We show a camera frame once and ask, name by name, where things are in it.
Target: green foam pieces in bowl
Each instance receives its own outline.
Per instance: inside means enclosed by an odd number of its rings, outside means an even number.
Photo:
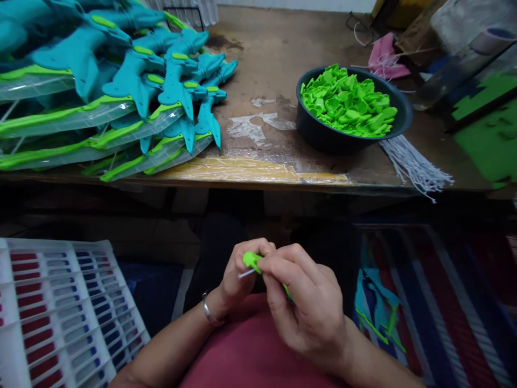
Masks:
[[[358,82],[356,74],[348,75],[347,69],[338,64],[302,83],[300,97],[319,121],[354,136],[386,136],[397,114],[397,108],[390,106],[389,95],[376,92],[372,79]]]

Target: striped rug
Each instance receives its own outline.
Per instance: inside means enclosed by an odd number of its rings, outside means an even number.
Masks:
[[[505,235],[490,228],[358,226],[362,265],[378,268],[403,304],[394,335],[406,353],[366,326],[363,333],[428,387],[515,386],[517,266]],[[372,315],[375,296],[365,289],[365,298]]]

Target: hand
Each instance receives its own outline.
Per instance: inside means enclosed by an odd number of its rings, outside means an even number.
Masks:
[[[249,270],[242,262],[246,252],[254,252],[260,256],[272,254],[275,244],[265,238],[241,242],[233,248],[230,260],[226,265],[225,274],[218,288],[207,297],[207,305],[215,318],[223,318],[232,308],[237,306],[249,295],[255,284],[256,273],[239,279],[239,274]]]
[[[340,374],[347,361],[343,296],[334,272],[316,264],[299,244],[264,259],[268,303],[283,342],[324,371]],[[291,303],[282,284],[291,294]]]

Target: stack of foam parts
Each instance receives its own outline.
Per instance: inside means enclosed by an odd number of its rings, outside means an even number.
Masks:
[[[0,38],[0,170],[90,162],[111,182],[221,147],[212,106],[237,63],[208,32],[136,0],[4,0]]]

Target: wooden table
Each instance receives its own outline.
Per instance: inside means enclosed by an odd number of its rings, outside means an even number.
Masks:
[[[200,157],[154,176],[138,175],[124,182],[152,186],[211,186],[262,190],[334,191],[357,194],[407,195],[416,190],[396,176],[378,145],[358,155],[329,157],[308,145],[295,130],[278,130],[262,119],[264,139],[230,136],[232,117],[277,113],[295,121],[296,83],[310,69],[322,65],[365,65],[371,51],[362,47],[345,26],[347,14],[292,10],[219,7],[220,22],[210,28],[208,46],[237,59],[235,76],[223,87],[225,103],[215,107],[221,124],[222,150],[214,145]],[[256,107],[252,99],[274,100]],[[488,191],[491,185],[454,140],[443,135],[441,123],[416,112],[408,140],[434,165],[452,174],[452,189]],[[6,179],[60,183],[97,183],[79,175],[76,165],[44,173],[17,171]]]

